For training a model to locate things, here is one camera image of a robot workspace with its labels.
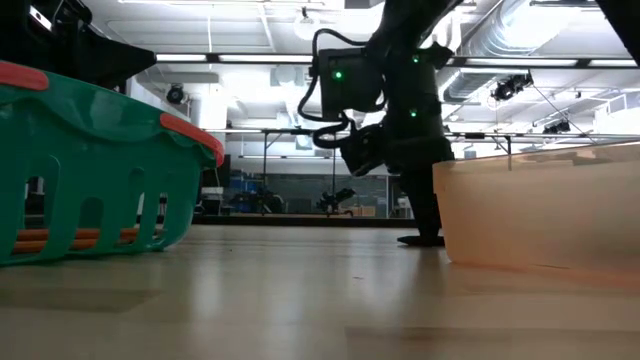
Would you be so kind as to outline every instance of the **laundry basket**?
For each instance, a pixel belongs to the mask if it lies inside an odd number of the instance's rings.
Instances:
[[[202,169],[224,160],[220,142],[180,118],[7,62],[0,149],[0,265],[164,249],[191,223]],[[44,181],[45,230],[24,229],[33,177]]]

